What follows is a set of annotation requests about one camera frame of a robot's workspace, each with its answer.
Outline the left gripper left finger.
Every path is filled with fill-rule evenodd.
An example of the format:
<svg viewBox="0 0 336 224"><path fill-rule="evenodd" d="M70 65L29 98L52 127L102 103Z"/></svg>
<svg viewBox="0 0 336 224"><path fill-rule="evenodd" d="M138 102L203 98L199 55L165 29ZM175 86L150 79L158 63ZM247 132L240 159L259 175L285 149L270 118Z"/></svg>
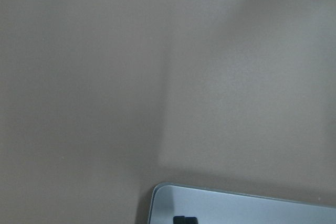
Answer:
<svg viewBox="0 0 336 224"><path fill-rule="evenodd" d="M185 224L185 216L174 216L173 224Z"/></svg>

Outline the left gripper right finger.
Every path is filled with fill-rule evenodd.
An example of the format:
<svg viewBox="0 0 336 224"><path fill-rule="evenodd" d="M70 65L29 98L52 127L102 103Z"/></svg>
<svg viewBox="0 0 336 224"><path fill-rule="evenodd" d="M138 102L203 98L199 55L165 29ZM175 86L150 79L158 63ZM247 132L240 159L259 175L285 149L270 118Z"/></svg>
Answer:
<svg viewBox="0 0 336 224"><path fill-rule="evenodd" d="M197 218L196 217L185 217L185 223L186 224L197 224Z"/></svg>

